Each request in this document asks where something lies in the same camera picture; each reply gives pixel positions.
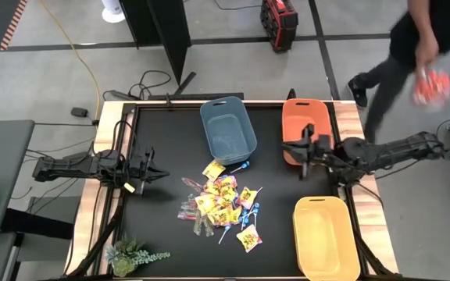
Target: yellow plastic basket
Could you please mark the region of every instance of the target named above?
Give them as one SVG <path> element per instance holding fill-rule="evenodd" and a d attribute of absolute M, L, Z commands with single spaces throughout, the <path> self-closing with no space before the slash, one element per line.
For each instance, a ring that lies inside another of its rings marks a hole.
<path fill-rule="evenodd" d="M 293 224 L 298 267 L 309 280 L 357 280 L 359 257 L 348 208 L 341 199 L 300 199 Z"/>

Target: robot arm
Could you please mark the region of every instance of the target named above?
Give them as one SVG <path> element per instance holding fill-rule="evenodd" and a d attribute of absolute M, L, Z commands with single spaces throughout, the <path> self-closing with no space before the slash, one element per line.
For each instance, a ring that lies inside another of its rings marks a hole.
<path fill-rule="evenodd" d="M 332 168 L 342 183 L 359 180 L 365 174 L 386 169 L 410 159 L 438 159 L 444 153 L 444 145 L 432 133 L 421 132 L 406 139 L 386 144 L 371 144 L 358 137 L 350 137 L 330 149 L 330 137 L 319 136 L 312 142 L 313 124 L 302 132 L 302 139 L 283 143 L 297 162 L 302 163 L 302 178 L 308 176 L 309 163 Z"/>
<path fill-rule="evenodd" d="M 101 151 L 96 155 L 82 152 L 62 159 L 41 157 L 32 177 L 38 182 L 56 180 L 59 177 L 97 179 L 101 183 L 112 183 L 114 187 L 122 187 L 131 180 L 140 180 L 136 193 L 141 194 L 145 182 L 150 183 L 169 175 L 154 165 L 153 158 L 153 150 L 146 153 L 145 158 L 133 156 L 129 161 L 118 151 L 112 150 Z"/>

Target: yellow extension cord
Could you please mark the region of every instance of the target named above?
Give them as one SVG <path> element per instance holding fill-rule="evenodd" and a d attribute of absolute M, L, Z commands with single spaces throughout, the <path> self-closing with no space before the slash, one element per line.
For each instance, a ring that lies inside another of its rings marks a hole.
<path fill-rule="evenodd" d="M 90 76 L 93 79 L 93 82 L 95 83 L 95 87 L 96 87 L 96 91 L 97 91 L 97 108 L 95 110 L 95 120 L 99 120 L 98 114 L 100 113 L 100 86 L 98 85 L 98 81 L 95 78 L 95 75 L 91 71 L 90 67 L 86 64 L 86 62 L 80 57 L 79 53 L 77 52 L 77 50 L 74 47 L 74 43 L 72 42 L 72 40 L 70 40 L 69 35 L 67 35 L 66 31 L 63 29 L 62 24 L 60 24 L 60 22 L 55 18 L 55 16 L 53 16 L 52 12 L 50 12 L 50 10 L 48 9 L 48 7 L 46 6 L 46 4 L 43 0 L 39 0 L 39 2 L 41 3 L 41 6 L 43 7 L 43 9 L 45 9 L 45 11 L 53 19 L 53 21 L 55 21 L 57 27 L 59 27 L 59 29 L 62 31 L 63 35 L 67 38 L 67 40 L 70 44 L 70 47 L 74 51 L 74 54 L 76 54 L 77 59 L 79 59 L 79 61 L 83 64 L 83 66 L 86 67 L 86 70 L 90 73 Z"/>

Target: black partition panel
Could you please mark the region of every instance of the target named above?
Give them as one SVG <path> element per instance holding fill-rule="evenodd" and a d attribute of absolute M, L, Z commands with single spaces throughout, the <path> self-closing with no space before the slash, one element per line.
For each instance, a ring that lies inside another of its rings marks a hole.
<path fill-rule="evenodd" d="M 182 0 L 147 0 L 147 3 L 173 74 L 180 84 L 187 48 L 191 46 L 184 3 Z"/>
<path fill-rule="evenodd" d="M 137 47 L 161 44 L 146 0 L 120 0 L 120 4 Z"/>
<path fill-rule="evenodd" d="M 191 46 L 182 0 L 120 0 L 138 47 L 163 44 L 178 84 Z"/>

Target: yellow candy bag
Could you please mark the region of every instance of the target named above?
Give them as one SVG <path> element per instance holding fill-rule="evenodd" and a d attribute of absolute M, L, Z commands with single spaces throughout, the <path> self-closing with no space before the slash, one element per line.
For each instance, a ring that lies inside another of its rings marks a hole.
<path fill-rule="evenodd" d="M 226 209 L 226 208 L 212 213 L 212 217 L 213 217 L 213 223 L 217 226 L 229 226 L 230 225 L 229 212 L 228 212 L 228 209 Z"/>
<path fill-rule="evenodd" d="M 227 176 L 221 180 L 217 180 L 220 182 L 220 186 L 224 187 L 232 187 L 235 188 L 238 185 L 238 182 L 235 180 L 235 176 Z"/>
<path fill-rule="evenodd" d="M 227 208 L 229 214 L 229 220 L 231 224 L 239 224 L 239 217 L 241 216 L 241 212 L 242 212 L 242 207 L 239 206 L 239 208 L 236 208 L 235 210 L 232 208 L 232 206 L 229 206 Z"/>
<path fill-rule="evenodd" d="M 216 200 L 216 206 L 218 206 L 220 208 L 225 208 L 230 205 L 230 202 L 223 199 L 223 197 L 216 196 L 215 200 Z"/>
<path fill-rule="evenodd" d="M 256 232 L 255 225 L 250 225 L 243 232 L 238 233 L 237 238 L 241 241 L 246 253 L 249 253 L 256 245 L 262 243 L 262 239 Z"/>
<path fill-rule="evenodd" d="M 220 185 L 214 183 L 213 181 L 208 181 L 205 185 L 204 191 L 207 193 L 220 195 Z"/>
<path fill-rule="evenodd" d="M 214 194 L 197 196 L 195 198 L 195 202 L 197 203 L 197 208 L 199 209 L 199 211 L 201 211 L 202 215 L 209 213 L 216 207 Z"/>
<path fill-rule="evenodd" d="M 237 203 L 249 210 L 253 206 L 257 193 L 258 191 L 256 190 L 249 190 L 247 187 L 244 187 L 244 190 L 242 190 L 241 195 L 237 199 Z"/>
<path fill-rule="evenodd" d="M 237 194 L 235 193 L 235 189 L 231 186 L 222 187 L 220 189 L 220 196 L 225 199 L 225 201 L 231 203 Z"/>
<path fill-rule="evenodd" d="M 213 160 L 209 165 L 204 169 L 202 174 L 207 176 L 211 181 L 215 181 L 216 178 L 225 170 L 225 167 L 220 165 L 216 160 Z"/>

